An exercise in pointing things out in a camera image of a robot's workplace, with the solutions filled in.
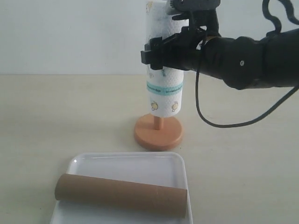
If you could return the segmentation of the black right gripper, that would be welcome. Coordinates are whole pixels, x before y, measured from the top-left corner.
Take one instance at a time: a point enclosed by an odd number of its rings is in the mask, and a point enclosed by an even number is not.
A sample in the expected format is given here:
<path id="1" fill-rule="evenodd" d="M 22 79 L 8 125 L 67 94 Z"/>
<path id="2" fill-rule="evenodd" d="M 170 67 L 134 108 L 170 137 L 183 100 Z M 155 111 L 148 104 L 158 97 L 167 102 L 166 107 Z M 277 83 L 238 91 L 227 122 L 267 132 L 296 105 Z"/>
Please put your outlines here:
<path id="1" fill-rule="evenodd" d="M 219 0 L 168 0 L 167 14 L 174 21 L 188 20 L 188 26 L 165 39 L 151 38 L 141 51 L 141 62 L 152 70 L 196 70 L 202 59 L 198 45 L 206 35 L 221 36 L 216 12 L 220 4 Z"/>

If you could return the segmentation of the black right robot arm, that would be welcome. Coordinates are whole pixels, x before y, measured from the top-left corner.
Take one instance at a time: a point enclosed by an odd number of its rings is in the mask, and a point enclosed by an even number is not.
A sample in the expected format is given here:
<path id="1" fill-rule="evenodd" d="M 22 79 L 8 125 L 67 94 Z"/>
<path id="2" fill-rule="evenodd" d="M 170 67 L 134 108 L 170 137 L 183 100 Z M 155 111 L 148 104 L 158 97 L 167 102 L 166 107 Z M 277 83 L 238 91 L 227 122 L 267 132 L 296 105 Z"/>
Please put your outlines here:
<path id="1" fill-rule="evenodd" d="M 153 70 L 164 67 L 195 71 L 220 79 L 229 87 L 297 87 L 299 85 L 299 31 L 282 31 L 278 17 L 262 2 L 262 13 L 274 29 L 261 40 L 223 37 L 216 13 L 218 0 L 170 0 L 166 13 L 189 24 L 167 38 L 154 37 L 141 52 L 141 61 Z"/>

